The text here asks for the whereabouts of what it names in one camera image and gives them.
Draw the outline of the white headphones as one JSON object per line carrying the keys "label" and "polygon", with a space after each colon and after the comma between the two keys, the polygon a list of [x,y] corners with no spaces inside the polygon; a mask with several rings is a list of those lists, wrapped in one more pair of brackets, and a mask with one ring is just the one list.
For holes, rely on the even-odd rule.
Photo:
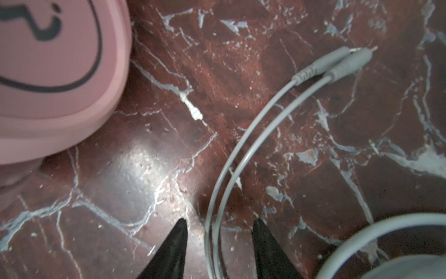
{"label": "white headphones", "polygon": [[[358,253],[371,267],[351,275],[345,268]],[[343,242],[320,268],[318,279],[341,273],[354,279],[443,279],[446,276],[446,215],[410,213],[381,220]]]}

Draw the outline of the pink cat-ear headphones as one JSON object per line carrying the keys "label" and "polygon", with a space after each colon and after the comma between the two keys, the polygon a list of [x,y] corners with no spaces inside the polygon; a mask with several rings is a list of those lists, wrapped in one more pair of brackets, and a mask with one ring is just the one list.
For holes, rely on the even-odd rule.
{"label": "pink cat-ear headphones", "polygon": [[2,209],[112,115],[131,47],[125,1],[1,2]]}

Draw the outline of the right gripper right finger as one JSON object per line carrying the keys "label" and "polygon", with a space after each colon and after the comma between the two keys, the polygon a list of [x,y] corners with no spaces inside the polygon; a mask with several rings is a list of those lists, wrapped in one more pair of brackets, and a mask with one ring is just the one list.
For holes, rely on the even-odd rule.
{"label": "right gripper right finger", "polygon": [[253,223],[252,241],[258,279],[303,279],[261,219]]}

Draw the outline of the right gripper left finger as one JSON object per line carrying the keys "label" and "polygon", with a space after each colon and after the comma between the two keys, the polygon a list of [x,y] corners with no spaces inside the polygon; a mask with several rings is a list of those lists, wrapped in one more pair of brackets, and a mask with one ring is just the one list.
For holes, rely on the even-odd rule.
{"label": "right gripper left finger", "polygon": [[179,219],[137,279],[182,279],[187,253],[187,221]]}

